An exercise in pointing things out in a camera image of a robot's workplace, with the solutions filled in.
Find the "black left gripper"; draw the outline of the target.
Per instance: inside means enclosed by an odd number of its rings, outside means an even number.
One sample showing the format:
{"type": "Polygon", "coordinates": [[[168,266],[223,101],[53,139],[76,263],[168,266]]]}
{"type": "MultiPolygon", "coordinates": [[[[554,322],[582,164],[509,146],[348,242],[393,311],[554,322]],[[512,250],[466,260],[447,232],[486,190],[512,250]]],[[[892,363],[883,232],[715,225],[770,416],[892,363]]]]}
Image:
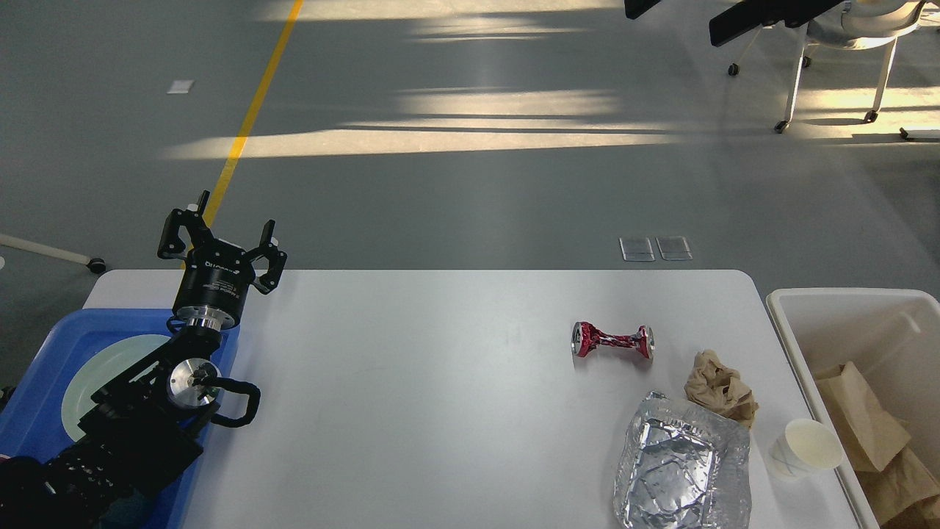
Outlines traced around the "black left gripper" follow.
{"type": "Polygon", "coordinates": [[[249,286],[263,295],[278,288],[288,254],[279,250],[273,231],[275,220],[268,220],[258,247],[246,251],[238,245],[221,245],[207,225],[204,214],[209,191],[203,190],[195,209],[173,209],[162,228],[157,257],[185,261],[184,278],[174,300],[173,313],[187,320],[197,314],[209,314],[222,329],[234,328],[242,320],[249,286]],[[255,262],[267,262],[263,272],[255,262]]]}

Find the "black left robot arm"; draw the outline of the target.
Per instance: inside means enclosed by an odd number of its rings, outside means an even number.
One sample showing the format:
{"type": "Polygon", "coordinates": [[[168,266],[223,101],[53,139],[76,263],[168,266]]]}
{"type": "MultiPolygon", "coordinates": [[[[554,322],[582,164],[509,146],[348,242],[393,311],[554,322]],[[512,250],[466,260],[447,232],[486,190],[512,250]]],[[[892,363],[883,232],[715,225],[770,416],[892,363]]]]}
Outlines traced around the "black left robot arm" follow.
{"type": "Polygon", "coordinates": [[[4,528],[91,528],[115,502],[154,497],[179,478],[202,454],[206,425],[242,428],[256,417],[261,390],[224,376],[212,355],[241,322],[249,288],[275,290],[288,256],[273,220],[252,250],[215,237],[208,202],[203,191],[162,229],[158,257],[184,262],[168,340],[92,392],[73,445],[47,462],[3,461],[4,528]]]}

